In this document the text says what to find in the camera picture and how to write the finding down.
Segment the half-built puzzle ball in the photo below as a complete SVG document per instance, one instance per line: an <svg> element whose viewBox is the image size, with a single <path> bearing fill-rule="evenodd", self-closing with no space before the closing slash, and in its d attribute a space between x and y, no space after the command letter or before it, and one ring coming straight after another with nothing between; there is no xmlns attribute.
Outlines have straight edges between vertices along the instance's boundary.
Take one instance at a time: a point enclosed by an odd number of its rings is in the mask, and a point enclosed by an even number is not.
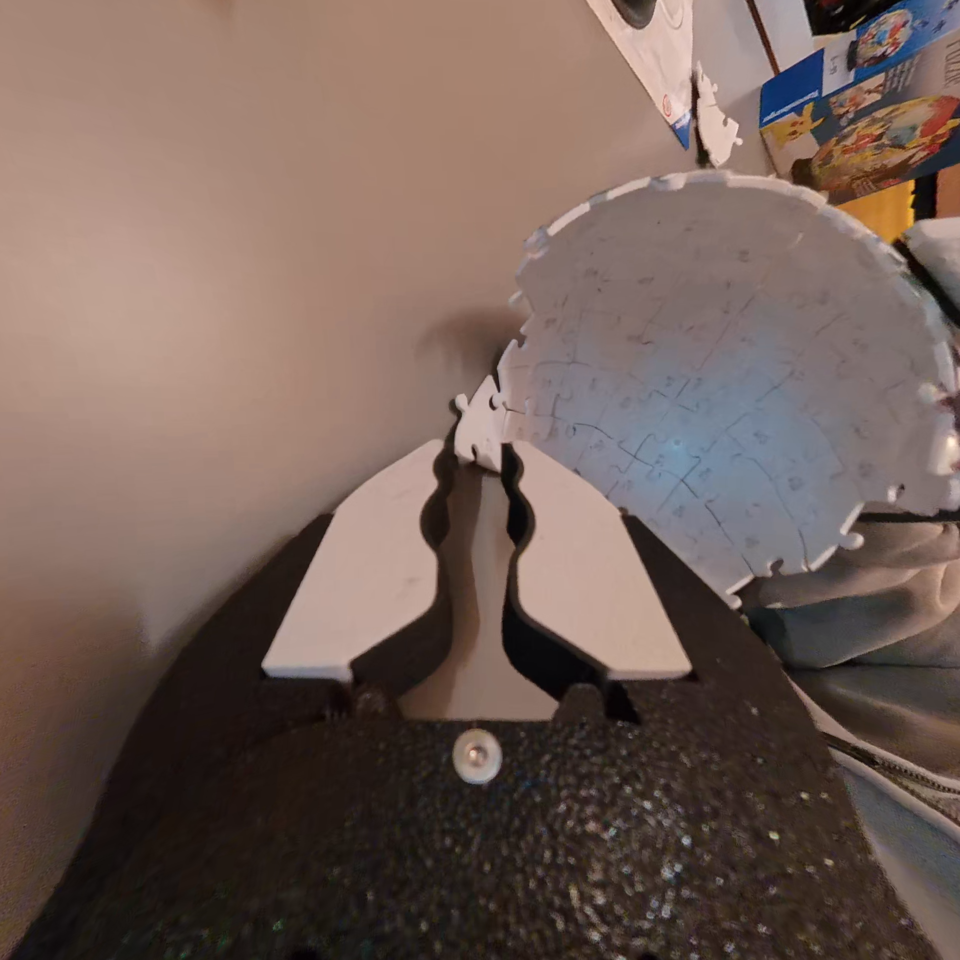
<svg viewBox="0 0 960 960"><path fill-rule="evenodd" d="M958 508L947 318L808 189L644 178L537 231L504 439L641 520L716 594L817 570L869 508Z"/></svg>

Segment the colourful puzzle box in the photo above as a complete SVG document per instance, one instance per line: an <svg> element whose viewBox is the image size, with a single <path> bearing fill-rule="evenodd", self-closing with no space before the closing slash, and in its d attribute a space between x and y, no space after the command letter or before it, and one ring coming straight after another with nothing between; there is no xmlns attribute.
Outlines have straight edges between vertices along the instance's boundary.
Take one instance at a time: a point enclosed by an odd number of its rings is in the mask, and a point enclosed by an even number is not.
<svg viewBox="0 0 960 960"><path fill-rule="evenodd" d="M959 3L896 2L762 86L776 173L835 206L959 162Z"/></svg>

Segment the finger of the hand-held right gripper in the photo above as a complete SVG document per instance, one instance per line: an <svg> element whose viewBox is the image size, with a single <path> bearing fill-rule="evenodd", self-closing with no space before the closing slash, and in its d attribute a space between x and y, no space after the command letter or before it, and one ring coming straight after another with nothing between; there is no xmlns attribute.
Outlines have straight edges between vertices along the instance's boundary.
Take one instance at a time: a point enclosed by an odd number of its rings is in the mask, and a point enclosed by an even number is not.
<svg viewBox="0 0 960 960"><path fill-rule="evenodd" d="M903 256L951 323L959 322L959 220L925 219L902 234Z"/></svg>

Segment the printed instruction sheet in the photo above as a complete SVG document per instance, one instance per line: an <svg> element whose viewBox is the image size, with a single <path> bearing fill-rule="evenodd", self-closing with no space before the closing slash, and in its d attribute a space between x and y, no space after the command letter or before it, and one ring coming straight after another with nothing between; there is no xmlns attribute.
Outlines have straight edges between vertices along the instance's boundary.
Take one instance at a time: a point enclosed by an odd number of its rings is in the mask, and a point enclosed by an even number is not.
<svg viewBox="0 0 960 960"><path fill-rule="evenodd" d="M683 150L693 118L693 3L588 1Z"/></svg>

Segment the white joined puzzle pieces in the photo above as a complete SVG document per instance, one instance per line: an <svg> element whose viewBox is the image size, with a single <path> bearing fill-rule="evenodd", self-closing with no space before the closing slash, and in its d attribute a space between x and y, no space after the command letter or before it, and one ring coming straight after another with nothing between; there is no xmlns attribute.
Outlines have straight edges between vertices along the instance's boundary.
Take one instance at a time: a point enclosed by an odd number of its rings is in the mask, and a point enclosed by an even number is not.
<svg viewBox="0 0 960 960"><path fill-rule="evenodd" d="M716 99L718 86L697 60L691 73L691 118L697 167L717 170L743 145L739 124L726 114Z"/></svg>

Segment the white puzzle piece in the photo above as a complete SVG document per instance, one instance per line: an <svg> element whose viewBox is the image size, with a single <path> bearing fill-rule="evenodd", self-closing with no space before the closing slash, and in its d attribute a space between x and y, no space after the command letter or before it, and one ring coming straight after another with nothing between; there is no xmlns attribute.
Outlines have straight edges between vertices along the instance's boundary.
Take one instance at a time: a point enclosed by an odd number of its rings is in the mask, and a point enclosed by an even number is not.
<svg viewBox="0 0 960 960"><path fill-rule="evenodd" d="M471 398L454 397L459 419L453 435L453 451L461 465L470 465L500 474L507 409L496 378L488 375Z"/></svg>

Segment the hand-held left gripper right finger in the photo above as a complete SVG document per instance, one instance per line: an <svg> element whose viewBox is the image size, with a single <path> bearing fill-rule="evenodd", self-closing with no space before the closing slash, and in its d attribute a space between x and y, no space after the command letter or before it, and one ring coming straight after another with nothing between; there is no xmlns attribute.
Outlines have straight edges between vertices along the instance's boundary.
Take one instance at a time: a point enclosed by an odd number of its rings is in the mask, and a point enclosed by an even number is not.
<svg viewBox="0 0 960 960"><path fill-rule="evenodd" d="M627 703L627 685L690 678L692 665L624 517L526 440L503 447L513 545L503 607L510 665L557 702L571 689Z"/></svg>

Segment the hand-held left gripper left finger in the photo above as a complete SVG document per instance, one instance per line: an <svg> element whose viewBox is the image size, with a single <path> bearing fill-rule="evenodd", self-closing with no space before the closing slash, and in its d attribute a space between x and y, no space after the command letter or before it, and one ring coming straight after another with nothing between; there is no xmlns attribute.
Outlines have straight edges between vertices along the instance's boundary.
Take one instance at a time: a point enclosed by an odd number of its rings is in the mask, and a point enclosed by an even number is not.
<svg viewBox="0 0 960 960"><path fill-rule="evenodd" d="M450 653L439 547L456 460L426 441L334 510L262 661L272 679L420 683Z"/></svg>

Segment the person's grey hooded jacket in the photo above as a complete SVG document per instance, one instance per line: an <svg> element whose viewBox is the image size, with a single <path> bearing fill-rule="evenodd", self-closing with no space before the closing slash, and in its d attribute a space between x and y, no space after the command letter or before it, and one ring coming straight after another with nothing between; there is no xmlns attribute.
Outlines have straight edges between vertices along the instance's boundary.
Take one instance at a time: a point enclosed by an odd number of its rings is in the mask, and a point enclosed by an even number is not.
<svg viewBox="0 0 960 960"><path fill-rule="evenodd" d="M861 545L739 593L840 766L872 849L941 958L958 958L958 519L869 514Z"/></svg>

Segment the yellow box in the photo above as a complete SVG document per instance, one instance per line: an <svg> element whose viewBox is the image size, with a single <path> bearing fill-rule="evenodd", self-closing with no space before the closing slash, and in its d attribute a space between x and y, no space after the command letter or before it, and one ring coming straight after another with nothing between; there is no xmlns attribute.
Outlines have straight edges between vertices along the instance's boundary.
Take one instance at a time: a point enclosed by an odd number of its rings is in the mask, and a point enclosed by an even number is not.
<svg viewBox="0 0 960 960"><path fill-rule="evenodd" d="M915 186L916 181L909 180L834 207L892 244L915 224Z"/></svg>

